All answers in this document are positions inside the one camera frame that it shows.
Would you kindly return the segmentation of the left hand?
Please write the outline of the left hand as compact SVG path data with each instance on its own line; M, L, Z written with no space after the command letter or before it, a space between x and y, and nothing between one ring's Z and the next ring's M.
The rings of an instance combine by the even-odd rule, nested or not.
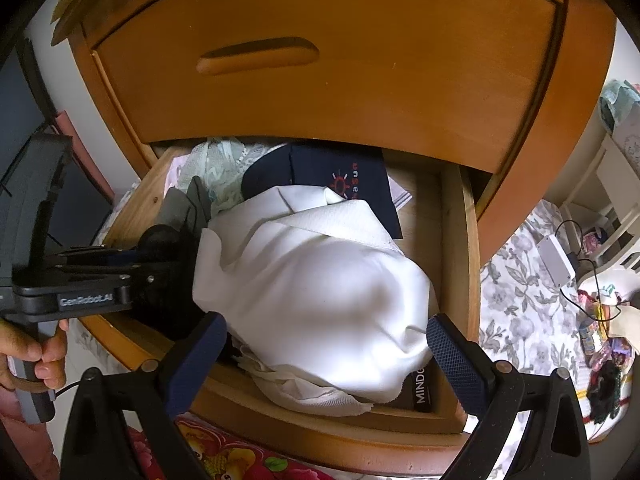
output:
M8 359L21 360L35 364L35 375L53 390L58 390L66 384L65 358L67 354L66 332L70 322L58 322L53 337L42 344L32 339L16 326L5 320L1 321L0 352L1 352L1 388L14 390L13 375L8 367Z

